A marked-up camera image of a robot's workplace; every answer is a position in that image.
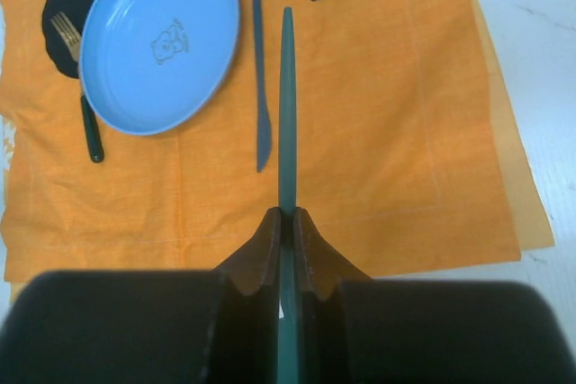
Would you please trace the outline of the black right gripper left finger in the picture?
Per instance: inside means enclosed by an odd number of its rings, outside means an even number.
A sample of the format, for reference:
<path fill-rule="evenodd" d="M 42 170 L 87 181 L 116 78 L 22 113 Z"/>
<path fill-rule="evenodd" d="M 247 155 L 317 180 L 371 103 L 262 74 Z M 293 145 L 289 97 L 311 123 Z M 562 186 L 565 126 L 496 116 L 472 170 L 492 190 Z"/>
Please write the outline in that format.
<path fill-rule="evenodd" d="M 4 383 L 273 383 L 279 209 L 211 270 L 53 271 L 1 329 Z"/>

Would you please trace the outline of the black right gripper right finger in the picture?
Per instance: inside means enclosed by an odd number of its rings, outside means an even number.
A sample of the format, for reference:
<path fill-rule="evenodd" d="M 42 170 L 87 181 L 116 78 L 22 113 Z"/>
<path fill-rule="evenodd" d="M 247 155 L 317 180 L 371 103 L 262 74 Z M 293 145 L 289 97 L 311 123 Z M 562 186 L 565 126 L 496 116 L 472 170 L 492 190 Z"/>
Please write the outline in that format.
<path fill-rule="evenodd" d="M 511 281 L 374 280 L 293 220 L 307 383 L 572 383 L 557 319 Z"/>

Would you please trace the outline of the teal plastic spoon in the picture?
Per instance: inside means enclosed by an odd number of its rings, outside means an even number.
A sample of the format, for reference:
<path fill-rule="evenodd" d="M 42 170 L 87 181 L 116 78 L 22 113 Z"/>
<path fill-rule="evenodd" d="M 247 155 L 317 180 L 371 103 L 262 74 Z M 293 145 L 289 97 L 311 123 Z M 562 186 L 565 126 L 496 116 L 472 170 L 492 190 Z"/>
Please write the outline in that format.
<path fill-rule="evenodd" d="M 297 97 L 293 10 L 283 10 L 280 66 L 278 199 L 281 211 L 277 381 L 303 383 L 301 302 L 296 283 L 293 220 L 297 198 Z"/>

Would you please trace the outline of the orange cartoon cloth placemat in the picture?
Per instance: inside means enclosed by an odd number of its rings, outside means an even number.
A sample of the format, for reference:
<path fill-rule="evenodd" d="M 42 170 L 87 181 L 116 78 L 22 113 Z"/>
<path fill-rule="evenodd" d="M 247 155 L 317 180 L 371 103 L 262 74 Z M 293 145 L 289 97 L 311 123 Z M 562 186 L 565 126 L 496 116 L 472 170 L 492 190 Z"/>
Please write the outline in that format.
<path fill-rule="evenodd" d="M 255 168 L 252 20 L 229 79 L 173 132 L 102 127 L 94 164 L 77 84 L 45 49 L 46 0 L 1 0 L 4 279 L 57 269 L 210 268 L 277 201 Z M 293 10 L 298 202 L 372 276 L 512 261 L 554 242 L 477 0 L 263 0 L 278 111 L 283 10 Z"/>

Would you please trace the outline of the blue plastic knife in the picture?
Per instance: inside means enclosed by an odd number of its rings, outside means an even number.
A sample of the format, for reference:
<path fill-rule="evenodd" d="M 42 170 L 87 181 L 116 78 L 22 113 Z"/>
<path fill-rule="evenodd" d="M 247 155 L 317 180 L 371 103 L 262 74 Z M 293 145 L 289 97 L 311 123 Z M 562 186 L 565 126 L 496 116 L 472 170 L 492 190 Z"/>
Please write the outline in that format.
<path fill-rule="evenodd" d="M 261 0 L 252 0 L 256 63 L 256 171 L 261 173 L 272 150 L 272 126 L 266 99 L 265 43 Z"/>

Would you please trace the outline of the light blue plate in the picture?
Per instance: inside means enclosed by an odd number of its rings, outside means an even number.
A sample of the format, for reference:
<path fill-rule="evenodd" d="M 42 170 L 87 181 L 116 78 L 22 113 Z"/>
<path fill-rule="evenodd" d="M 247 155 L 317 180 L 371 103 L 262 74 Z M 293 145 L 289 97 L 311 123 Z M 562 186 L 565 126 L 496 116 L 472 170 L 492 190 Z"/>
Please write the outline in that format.
<path fill-rule="evenodd" d="M 239 22 L 239 0 L 94 0 L 79 60 L 87 100 L 126 134 L 179 126 L 223 83 Z"/>

